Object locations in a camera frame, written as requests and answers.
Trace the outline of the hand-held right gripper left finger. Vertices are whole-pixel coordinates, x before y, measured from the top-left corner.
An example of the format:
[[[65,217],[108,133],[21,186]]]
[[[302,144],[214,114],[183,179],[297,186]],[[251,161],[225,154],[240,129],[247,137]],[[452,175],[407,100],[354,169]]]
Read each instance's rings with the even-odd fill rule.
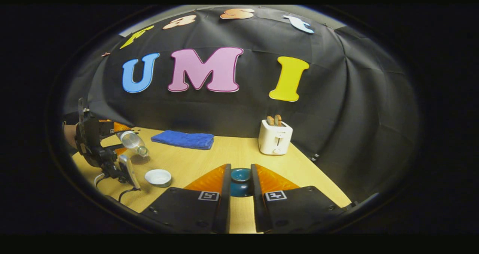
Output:
[[[169,187],[140,216],[175,233],[229,233],[231,164],[208,172],[189,188]]]

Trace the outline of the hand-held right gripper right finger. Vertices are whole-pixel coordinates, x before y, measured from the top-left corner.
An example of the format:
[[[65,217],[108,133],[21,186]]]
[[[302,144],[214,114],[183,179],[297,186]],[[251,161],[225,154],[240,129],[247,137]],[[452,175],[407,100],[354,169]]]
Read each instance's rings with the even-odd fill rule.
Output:
[[[250,167],[257,232],[324,232],[352,208],[339,206],[316,186],[299,187],[261,165]]]

